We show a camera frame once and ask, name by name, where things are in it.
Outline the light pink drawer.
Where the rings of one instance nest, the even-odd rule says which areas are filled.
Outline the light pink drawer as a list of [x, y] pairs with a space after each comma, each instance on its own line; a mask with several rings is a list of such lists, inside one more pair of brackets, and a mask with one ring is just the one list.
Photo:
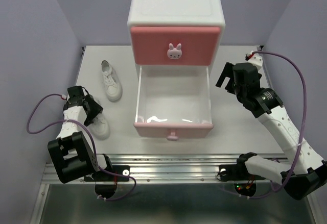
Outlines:
[[133, 125], [141, 137], [205, 138], [214, 127], [208, 67], [142, 65]]

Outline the white shoe cabinet frame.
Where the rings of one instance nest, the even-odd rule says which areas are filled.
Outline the white shoe cabinet frame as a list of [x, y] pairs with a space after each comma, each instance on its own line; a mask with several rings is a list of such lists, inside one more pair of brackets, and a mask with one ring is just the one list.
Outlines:
[[221, 0], [131, 0], [127, 25], [129, 31], [132, 27], [219, 27], [221, 32], [212, 65], [225, 19]]

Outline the white sneaker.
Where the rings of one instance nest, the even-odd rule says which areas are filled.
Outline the white sneaker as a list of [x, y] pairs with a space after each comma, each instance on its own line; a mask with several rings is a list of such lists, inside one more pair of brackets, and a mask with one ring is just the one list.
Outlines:
[[101, 63], [105, 94], [109, 101], [117, 102], [122, 97], [122, 85], [113, 66], [106, 60]]
[[93, 123], [88, 126], [91, 133], [99, 140], [105, 140], [110, 135], [109, 122], [103, 112], [98, 114], [93, 120]]

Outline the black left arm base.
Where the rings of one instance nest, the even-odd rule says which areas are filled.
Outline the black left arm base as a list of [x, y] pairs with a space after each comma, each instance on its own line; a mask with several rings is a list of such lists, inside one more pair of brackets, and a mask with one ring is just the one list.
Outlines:
[[120, 176], [113, 176], [102, 171], [97, 171], [91, 175], [87, 175], [83, 178], [85, 182], [128, 182], [129, 178], [122, 177], [127, 176], [130, 173], [129, 165], [113, 165], [107, 166], [104, 168], [106, 171], [109, 171]]

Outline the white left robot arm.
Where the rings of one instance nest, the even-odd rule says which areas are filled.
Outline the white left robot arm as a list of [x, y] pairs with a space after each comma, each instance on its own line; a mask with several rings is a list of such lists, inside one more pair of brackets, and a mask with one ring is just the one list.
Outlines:
[[48, 143], [58, 178], [62, 183], [68, 183], [96, 172], [102, 180], [109, 180], [114, 168], [105, 162], [98, 165], [93, 144], [85, 137], [90, 134], [100, 140], [109, 137], [110, 126], [103, 107], [81, 86], [70, 87], [67, 91], [61, 131]]

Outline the aluminium mounting rail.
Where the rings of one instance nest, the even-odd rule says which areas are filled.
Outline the aluminium mounting rail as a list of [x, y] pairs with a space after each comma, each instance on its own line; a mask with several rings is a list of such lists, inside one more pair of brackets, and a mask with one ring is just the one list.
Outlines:
[[219, 166], [235, 164], [239, 154], [128, 155], [109, 154], [113, 165], [130, 166], [130, 175], [141, 184], [211, 184]]

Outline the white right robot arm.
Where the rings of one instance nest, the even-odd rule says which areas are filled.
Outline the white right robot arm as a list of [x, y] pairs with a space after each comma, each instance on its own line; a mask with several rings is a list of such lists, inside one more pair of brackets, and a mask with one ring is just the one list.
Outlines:
[[225, 78], [229, 78], [225, 87], [227, 92], [234, 94], [238, 102], [268, 130], [295, 166], [249, 152], [241, 154], [235, 164], [220, 165], [217, 179], [221, 182], [266, 179], [281, 185], [293, 199], [301, 200], [326, 184], [326, 160], [300, 138], [299, 130], [277, 93], [271, 88], [261, 87], [261, 76], [257, 67], [249, 62], [227, 62], [216, 86], [221, 87]]

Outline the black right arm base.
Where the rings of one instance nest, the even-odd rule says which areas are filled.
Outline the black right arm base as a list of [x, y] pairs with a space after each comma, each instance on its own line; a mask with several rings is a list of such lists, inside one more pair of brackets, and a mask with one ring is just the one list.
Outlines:
[[216, 179], [221, 182], [228, 181], [256, 181], [265, 180], [258, 175], [250, 174], [245, 166], [245, 163], [236, 164], [221, 164], [219, 171], [216, 174]]

